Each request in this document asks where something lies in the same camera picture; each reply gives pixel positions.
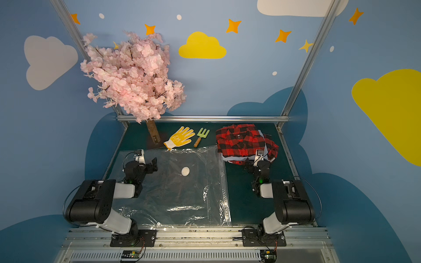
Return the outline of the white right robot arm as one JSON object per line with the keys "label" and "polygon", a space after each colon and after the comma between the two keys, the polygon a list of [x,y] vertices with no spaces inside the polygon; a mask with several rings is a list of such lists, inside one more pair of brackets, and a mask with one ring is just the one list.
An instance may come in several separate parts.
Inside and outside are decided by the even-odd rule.
{"label": "white right robot arm", "polygon": [[262,222],[265,234],[276,235],[290,226],[307,225],[315,221],[314,207],[301,180],[271,182],[271,163],[261,158],[246,161],[244,166],[253,175],[253,193],[274,201],[274,212]]}

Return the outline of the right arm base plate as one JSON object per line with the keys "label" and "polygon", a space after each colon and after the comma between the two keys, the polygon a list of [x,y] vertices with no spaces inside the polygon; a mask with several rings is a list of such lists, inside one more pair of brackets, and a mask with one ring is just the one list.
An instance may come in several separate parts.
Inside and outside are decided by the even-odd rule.
{"label": "right arm base plate", "polygon": [[270,235],[261,230],[252,229],[250,227],[242,229],[241,241],[244,247],[285,247],[287,245],[283,232]]}

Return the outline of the light blue shirt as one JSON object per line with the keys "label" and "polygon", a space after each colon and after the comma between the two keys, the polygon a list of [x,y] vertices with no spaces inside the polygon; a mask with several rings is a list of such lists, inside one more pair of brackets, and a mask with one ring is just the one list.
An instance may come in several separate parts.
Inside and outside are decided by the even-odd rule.
{"label": "light blue shirt", "polygon": [[257,150],[264,150],[263,158],[268,155],[265,138],[259,129],[228,129],[218,140],[218,146],[224,160],[229,162],[254,161]]}

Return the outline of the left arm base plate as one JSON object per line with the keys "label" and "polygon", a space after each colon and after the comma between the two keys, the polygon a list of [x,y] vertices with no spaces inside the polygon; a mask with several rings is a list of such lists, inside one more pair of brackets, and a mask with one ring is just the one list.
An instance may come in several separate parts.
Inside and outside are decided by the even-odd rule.
{"label": "left arm base plate", "polygon": [[110,247],[153,247],[157,230],[138,230],[125,235],[112,234]]}

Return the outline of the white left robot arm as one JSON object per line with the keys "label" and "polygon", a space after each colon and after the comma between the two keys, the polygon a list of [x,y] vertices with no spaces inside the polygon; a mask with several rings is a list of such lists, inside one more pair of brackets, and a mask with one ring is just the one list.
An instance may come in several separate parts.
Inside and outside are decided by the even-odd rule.
{"label": "white left robot arm", "polygon": [[70,203],[64,203],[64,218],[71,224],[95,226],[118,236],[137,235],[137,223],[115,211],[112,204],[116,199],[138,198],[145,177],[156,171],[157,158],[146,163],[144,158],[138,157],[124,166],[125,177],[121,183],[115,179],[85,180],[75,188]]}

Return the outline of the clear plastic vacuum bag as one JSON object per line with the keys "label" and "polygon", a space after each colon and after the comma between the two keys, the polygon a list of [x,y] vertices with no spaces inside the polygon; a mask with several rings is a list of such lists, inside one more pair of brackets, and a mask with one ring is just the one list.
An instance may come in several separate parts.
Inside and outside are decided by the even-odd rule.
{"label": "clear plastic vacuum bag", "polygon": [[148,163],[157,158],[158,171],[145,177],[138,198],[114,200],[115,211],[140,227],[231,225],[225,163],[216,146],[153,149],[144,156]]}

